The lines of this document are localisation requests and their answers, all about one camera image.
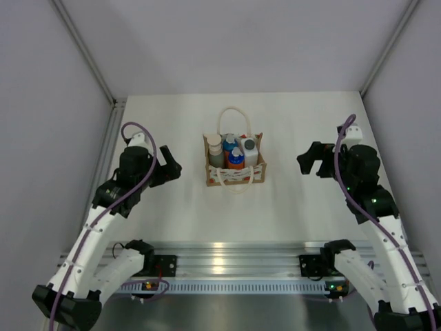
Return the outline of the grey bottle beige cap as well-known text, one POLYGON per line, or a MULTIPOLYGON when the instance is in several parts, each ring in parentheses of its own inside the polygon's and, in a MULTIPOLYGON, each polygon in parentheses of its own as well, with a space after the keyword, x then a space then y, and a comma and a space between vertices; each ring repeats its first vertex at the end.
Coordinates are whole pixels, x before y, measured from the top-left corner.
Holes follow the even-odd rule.
POLYGON ((206 134, 209 164, 215 168, 225 166, 222 138, 219 134, 206 134))

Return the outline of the orange bottle blue cap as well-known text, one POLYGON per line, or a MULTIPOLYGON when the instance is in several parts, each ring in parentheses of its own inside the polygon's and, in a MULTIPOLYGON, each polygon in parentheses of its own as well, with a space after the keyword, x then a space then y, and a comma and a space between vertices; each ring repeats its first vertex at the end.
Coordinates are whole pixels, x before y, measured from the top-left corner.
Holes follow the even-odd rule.
POLYGON ((238 141, 233 134, 227 134, 225 140, 223 141, 223 152, 225 157, 225 163, 228 162, 228 157, 230 152, 238 147, 238 141))
POLYGON ((227 168, 241 170, 245 165, 245 157, 239 147, 235 147, 229 154, 227 168))

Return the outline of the white bottle dark cap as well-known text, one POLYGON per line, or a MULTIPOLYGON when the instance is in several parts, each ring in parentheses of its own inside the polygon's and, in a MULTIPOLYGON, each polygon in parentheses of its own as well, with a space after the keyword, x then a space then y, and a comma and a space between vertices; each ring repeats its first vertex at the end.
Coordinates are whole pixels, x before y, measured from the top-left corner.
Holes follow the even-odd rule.
POLYGON ((252 138, 246 138, 242 139, 240 143, 244 156, 244 167, 257 166, 259 152, 255 141, 252 138))

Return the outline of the watermelon print canvas bag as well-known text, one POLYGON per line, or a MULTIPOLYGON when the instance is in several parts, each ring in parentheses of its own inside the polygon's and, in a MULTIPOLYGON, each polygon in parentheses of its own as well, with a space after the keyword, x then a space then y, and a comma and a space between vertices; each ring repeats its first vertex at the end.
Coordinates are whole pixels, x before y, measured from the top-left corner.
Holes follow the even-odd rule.
POLYGON ((262 137, 261 133, 252 133, 251 121, 245 111, 235 106, 222 109, 216 132, 203 135, 206 186, 221 186, 232 194, 241 194, 251 185, 264 182, 267 163, 260 151, 262 137), (221 132, 221 120, 228 110, 234 110, 244 118, 243 134, 221 132))

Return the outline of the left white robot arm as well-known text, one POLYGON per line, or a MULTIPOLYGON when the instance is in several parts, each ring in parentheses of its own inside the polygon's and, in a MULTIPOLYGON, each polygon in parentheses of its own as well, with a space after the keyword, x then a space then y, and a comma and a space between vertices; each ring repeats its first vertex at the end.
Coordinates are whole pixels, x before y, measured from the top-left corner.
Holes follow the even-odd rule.
POLYGON ((161 146, 160 151, 164 165, 154 159, 145 144, 126 147, 111 178, 97 188, 68 257, 48 283, 37 285, 32 293, 32 300, 51 322, 90 330, 106 301, 129 278, 173 276, 174 269, 161 266, 171 257, 157 257, 154 247, 141 239, 126 243, 113 261, 98 269, 112 236, 125 224, 143 191, 180 177, 182 167, 169 148, 161 146))

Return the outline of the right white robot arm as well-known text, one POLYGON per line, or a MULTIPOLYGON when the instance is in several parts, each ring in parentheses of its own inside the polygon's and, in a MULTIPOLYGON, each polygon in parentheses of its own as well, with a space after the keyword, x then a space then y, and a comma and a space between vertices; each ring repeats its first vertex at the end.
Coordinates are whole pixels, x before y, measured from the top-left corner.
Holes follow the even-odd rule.
POLYGON ((317 176, 340 184, 348 209, 372 245, 382 275, 362 261, 347 239, 324 244, 320 250, 322 269, 349 280, 365 300, 377 330, 439 330, 440 304, 412 257, 391 193, 378 183, 380 159, 376 150, 362 144, 348 148, 314 141, 297 161, 302 174, 309 174, 314 162, 320 161, 317 176))

